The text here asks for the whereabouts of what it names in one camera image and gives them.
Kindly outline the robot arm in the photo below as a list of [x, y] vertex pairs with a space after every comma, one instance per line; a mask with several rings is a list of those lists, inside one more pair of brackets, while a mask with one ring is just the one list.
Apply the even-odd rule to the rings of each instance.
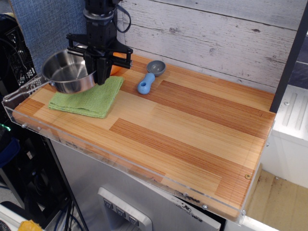
[[120, 30], [118, 11], [128, 17], [129, 13], [119, 5], [118, 0], [86, 0], [83, 10], [86, 18], [86, 34], [67, 34], [68, 50], [71, 54], [81, 56], [85, 60], [89, 74], [96, 74], [96, 83], [103, 85], [109, 78], [112, 66], [130, 69], [133, 49], [117, 39], [117, 33], [126, 33], [131, 26]]

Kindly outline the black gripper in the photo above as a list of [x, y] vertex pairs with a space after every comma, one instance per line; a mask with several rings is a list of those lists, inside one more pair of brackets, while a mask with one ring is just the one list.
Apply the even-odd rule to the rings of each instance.
[[[97, 70], [98, 85], [103, 85], [109, 78], [114, 63], [127, 69], [132, 66], [133, 50], [117, 40], [118, 31], [116, 20], [87, 20], [85, 34], [66, 35], [69, 50], [84, 54], [87, 72]], [[123, 53], [126, 58], [115, 57], [114, 52]]]

